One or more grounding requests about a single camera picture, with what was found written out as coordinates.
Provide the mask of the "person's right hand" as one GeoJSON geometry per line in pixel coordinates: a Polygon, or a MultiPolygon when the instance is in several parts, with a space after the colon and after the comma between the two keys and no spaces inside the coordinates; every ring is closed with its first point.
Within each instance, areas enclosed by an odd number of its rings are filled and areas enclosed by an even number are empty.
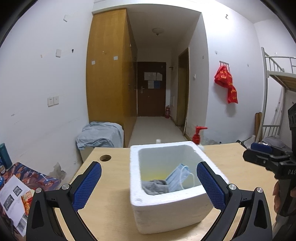
{"type": "Polygon", "coordinates": [[[280,209],[280,185],[278,181],[274,185],[273,196],[274,196],[274,211],[278,213],[280,209]]]}

